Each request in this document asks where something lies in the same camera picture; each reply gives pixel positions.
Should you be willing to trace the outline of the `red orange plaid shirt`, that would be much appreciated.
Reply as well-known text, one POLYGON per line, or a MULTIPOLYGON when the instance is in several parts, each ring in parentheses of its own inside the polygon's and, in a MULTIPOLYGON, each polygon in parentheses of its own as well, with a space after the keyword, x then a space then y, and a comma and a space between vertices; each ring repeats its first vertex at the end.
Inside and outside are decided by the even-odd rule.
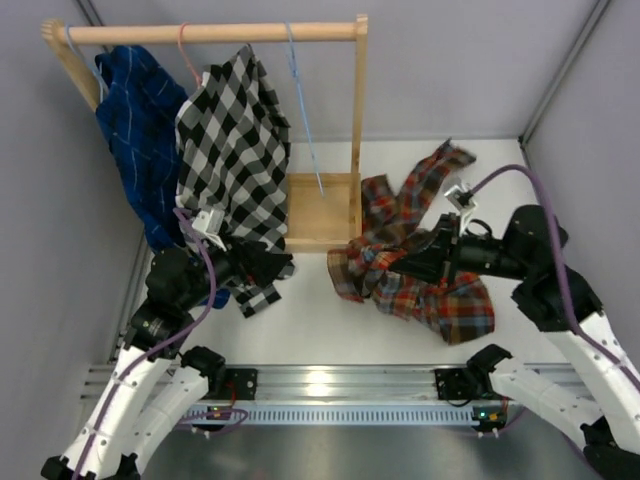
POLYGON ((475 161, 446 140, 415 165, 397 191, 385 174, 362 180, 362 235, 327 253, 337 295, 356 303, 370 300, 383 314, 415 320, 448 345, 493 333, 494 308, 478 275, 459 272, 441 287, 390 270, 393 261, 433 237, 419 226, 421 220, 446 177, 475 161))

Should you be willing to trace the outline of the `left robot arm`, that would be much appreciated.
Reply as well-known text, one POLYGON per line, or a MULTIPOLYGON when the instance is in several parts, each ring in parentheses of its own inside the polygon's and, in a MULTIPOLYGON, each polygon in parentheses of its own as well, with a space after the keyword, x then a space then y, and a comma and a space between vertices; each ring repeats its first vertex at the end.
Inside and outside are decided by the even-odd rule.
POLYGON ((138 479, 163 440, 202 398, 226 386, 225 359, 207 347, 180 351, 218 287, 234 280, 265 288, 290 266, 288 253, 258 242, 206 245, 201 257, 180 248, 157 253, 147 297, 131 318, 110 380, 66 450, 48 458, 45 479, 138 479))

